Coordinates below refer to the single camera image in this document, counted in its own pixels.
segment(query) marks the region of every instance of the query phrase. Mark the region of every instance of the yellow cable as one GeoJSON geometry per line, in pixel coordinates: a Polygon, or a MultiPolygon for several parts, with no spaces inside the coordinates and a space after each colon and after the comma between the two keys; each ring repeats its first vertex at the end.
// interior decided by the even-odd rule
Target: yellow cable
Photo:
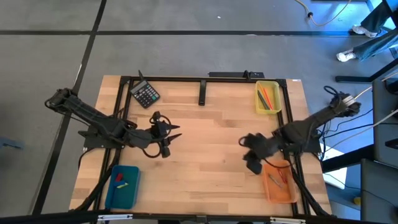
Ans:
{"type": "MultiPolygon", "coordinates": [[[[301,5],[304,7],[304,9],[305,9],[307,15],[308,15],[308,13],[310,13],[310,10],[308,9],[308,7],[307,7],[301,0],[294,0],[294,1],[297,1],[299,4],[301,4],[301,5]]],[[[325,23],[322,23],[322,24],[317,24],[317,23],[313,20],[313,17],[312,17],[312,16],[310,16],[310,19],[311,19],[311,21],[312,21],[316,26],[319,26],[319,27],[324,26],[324,25],[330,23],[331,21],[335,20],[335,19],[338,17],[338,15],[340,15],[340,13],[342,13],[342,12],[344,11],[344,9],[348,6],[348,4],[349,4],[350,2],[351,2],[351,0],[348,0],[347,4],[342,8],[342,10],[341,10],[334,18],[332,18],[332,19],[329,20],[328,22],[325,22],[325,23]]]]}
{"type": "MultiPolygon", "coordinates": [[[[398,72],[395,72],[395,73],[393,73],[392,75],[389,75],[389,76],[387,76],[386,78],[383,78],[381,81],[384,82],[384,81],[386,81],[387,79],[389,79],[389,78],[391,78],[391,77],[393,77],[394,75],[397,75],[397,74],[398,74],[398,72]]],[[[358,94],[357,96],[355,96],[354,99],[356,100],[358,97],[360,97],[362,94],[364,94],[366,91],[370,90],[371,88],[372,88],[372,87],[369,86],[367,89],[365,89],[365,90],[362,91],[360,94],[358,94]]]]}

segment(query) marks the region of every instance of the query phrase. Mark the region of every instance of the person's leg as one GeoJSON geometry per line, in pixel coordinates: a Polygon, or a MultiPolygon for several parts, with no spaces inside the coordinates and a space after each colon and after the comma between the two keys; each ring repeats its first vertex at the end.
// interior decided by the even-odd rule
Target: person's leg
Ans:
{"type": "Polygon", "coordinates": [[[392,47],[398,42],[398,29],[394,29],[381,37],[370,40],[364,44],[354,47],[353,53],[360,60],[363,61],[373,55],[376,55],[383,50],[392,47]]]}
{"type": "Polygon", "coordinates": [[[361,22],[361,26],[369,32],[378,33],[389,17],[390,14],[382,2],[361,22]]]}

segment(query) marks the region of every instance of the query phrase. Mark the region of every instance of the calculator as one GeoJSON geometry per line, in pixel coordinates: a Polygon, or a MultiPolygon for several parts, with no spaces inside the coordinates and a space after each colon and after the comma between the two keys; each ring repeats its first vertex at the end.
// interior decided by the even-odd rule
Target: calculator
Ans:
{"type": "Polygon", "coordinates": [[[160,98],[160,95],[146,80],[141,80],[130,92],[143,108],[148,108],[160,98]]]}

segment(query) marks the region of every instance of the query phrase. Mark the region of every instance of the orange pencil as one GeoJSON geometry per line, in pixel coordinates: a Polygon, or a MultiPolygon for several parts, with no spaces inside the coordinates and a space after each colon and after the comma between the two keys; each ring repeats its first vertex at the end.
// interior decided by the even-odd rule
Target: orange pencil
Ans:
{"type": "Polygon", "coordinates": [[[268,94],[267,94],[267,90],[265,88],[263,88],[260,85],[260,89],[262,91],[262,94],[266,97],[267,103],[269,104],[269,107],[273,110],[274,108],[272,107],[271,101],[269,100],[268,94]]]}

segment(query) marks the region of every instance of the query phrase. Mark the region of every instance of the blue container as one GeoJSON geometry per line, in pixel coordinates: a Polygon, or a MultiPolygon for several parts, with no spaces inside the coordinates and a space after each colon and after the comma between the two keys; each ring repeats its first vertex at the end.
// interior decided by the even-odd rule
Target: blue container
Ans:
{"type": "Polygon", "coordinates": [[[140,175],[138,167],[114,166],[106,194],[105,208],[131,209],[136,204],[140,175]],[[120,189],[114,186],[118,174],[123,174],[122,180],[128,183],[120,189]]]}

